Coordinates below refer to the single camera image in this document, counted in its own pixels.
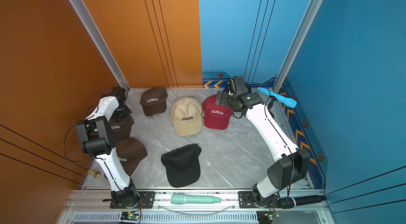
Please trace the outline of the maroon cap front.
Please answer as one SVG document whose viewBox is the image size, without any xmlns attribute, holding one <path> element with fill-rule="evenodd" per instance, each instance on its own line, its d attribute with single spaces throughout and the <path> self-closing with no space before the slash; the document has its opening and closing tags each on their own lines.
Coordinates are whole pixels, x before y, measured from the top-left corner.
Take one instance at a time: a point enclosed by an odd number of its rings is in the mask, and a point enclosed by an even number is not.
<svg viewBox="0 0 406 224">
<path fill-rule="evenodd" d="M 204 126 L 214 130 L 225 130 L 229 126 L 232 109 L 216 104 L 217 95 L 206 98 L 202 104 Z"/>
</svg>

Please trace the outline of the beige cap back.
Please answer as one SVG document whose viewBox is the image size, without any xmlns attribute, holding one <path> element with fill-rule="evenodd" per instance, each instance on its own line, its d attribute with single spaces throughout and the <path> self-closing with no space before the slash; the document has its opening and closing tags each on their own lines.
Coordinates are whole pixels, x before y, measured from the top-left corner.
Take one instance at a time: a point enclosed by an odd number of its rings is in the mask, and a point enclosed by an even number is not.
<svg viewBox="0 0 406 224">
<path fill-rule="evenodd" d="M 171 110 L 174 129 L 179 136 L 190 136 L 199 133 L 203 127 L 203 108 L 199 101 L 192 97 L 178 99 Z"/>
</svg>

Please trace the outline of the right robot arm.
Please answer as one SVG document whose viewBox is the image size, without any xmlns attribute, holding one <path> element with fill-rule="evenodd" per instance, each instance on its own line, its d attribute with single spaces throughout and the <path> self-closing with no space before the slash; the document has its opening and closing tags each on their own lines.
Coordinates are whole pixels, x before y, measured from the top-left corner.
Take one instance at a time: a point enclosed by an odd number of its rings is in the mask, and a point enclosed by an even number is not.
<svg viewBox="0 0 406 224">
<path fill-rule="evenodd" d="M 272 197 L 281 190 L 304 179 L 308 173 L 310 153 L 298 146 L 284 133 L 272 117 L 266 102 L 258 93 L 253 93 L 242 77 L 227 80 L 228 92 L 219 91 L 216 104 L 229 107 L 245 116 L 258 130 L 266 142 L 273 164 L 266 178 L 252 189 L 253 201 L 258 207 L 271 203 Z"/>
</svg>

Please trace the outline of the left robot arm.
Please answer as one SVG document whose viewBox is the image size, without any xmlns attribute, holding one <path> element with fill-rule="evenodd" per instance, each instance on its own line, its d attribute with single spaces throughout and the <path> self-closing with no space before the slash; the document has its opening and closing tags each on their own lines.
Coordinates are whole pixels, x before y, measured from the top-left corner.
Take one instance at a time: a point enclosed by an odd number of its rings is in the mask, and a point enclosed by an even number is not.
<svg viewBox="0 0 406 224">
<path fill-rule="evenodd" d="M 133 208 L 139 196 L 137 189 L 124 171 L 116 149 L 116 138 L 110 119 L 121 120 L 130 115 L 125 104 L 126 90 L 114 87 L 103 94 L 95 109 L 75 125 L 81 150 L 93 158 L 103 170 L 111 186 L 111 207 Z"/>
</svg>

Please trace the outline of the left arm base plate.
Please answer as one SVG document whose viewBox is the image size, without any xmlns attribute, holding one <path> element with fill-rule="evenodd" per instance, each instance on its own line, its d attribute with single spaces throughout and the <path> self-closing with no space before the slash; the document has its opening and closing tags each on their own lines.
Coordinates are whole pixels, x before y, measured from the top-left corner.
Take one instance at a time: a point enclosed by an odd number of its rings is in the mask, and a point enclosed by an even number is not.
<svg viewBox="0 0 406 224">
<path fill-rule="evenodd" d="M 111 209 L 152 209 L 155 200 L 155 192 L 154 191 L 141 191 L 138 192 L 133 198 L 127 198 L 122 200 L 120 203 L 115 202 L 114 200 L 111 201 L 110 208 Z"/>
</svg>

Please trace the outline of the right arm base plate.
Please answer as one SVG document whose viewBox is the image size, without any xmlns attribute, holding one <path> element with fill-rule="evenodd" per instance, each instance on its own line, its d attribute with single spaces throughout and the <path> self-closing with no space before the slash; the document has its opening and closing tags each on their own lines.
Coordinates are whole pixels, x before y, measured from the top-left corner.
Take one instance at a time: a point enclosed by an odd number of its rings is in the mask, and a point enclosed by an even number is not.
<svg viewBox="0 0 406 224">
<path fill-rule="evenodd" d="M 279 192 L 267 198 L 263 198 L 259 193 L 254 191 L 239 191 L 238 200 L 241 209 L 248 208 L 272 208 L 277 207 L 277 200 L 279 199 Z"/>
</svg>

